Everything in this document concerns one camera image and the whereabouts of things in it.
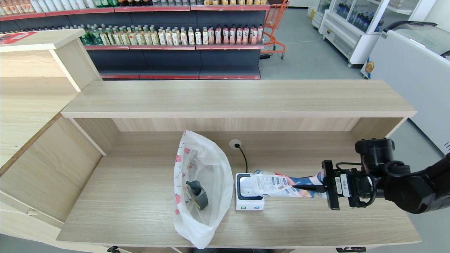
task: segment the freezer lid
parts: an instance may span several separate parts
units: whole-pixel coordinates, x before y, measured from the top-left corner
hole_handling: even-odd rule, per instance
[[[392,30],[400,35],[414,40],[429,50],[450,60],[450,32],[447,32],[430,22],[396,22],[387,27],[384,32]]]

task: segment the checkout counter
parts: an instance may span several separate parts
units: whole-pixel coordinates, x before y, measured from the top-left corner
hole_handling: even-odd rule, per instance
[[[82,33],[0,47],[2,233],[88,252],[185,252],[172,178],[184,130],[216,142],[233,174],[245,172],[228,144],[240,139],[250,171],[300,177],[326,159],[359,162],[356,140],[388,137],[415,114],[379,80],[102,81]],[[340,211],[310,198],[267,198],[261,212],[234,205],[209,247],[335,252],[420,241],[383,199],[365,209],[342,199]]]

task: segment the robotic arm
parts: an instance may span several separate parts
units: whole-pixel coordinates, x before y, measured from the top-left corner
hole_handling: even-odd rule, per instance
[[[348,198],[350,207],[365,208],[375,198],[385,198],[410,213],[423,213],[450,206],[450,153],[424,170],[411,173],[409,165],[393,159],[391,139],[360,140],[355,150],[361,163],[322,162],[328,206],[339,210],[338,197]],[[361,170],[342,169],[341,165],[359,165]],[[312,190],[311,185],[296,188]]]

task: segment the white barcode scanner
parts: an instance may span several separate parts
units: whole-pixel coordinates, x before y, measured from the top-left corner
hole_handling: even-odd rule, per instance
[[[262,211],[264,197],[258,196],[253,190],[253,181],[249,173],[236,174],[236,210]]]

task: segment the chest freezer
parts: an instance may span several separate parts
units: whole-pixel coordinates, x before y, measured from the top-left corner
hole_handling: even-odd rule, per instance
[[[384,29],[361,72],[383,79],[418,112],[411,120],[450,152],[450,32],[402,21]]]

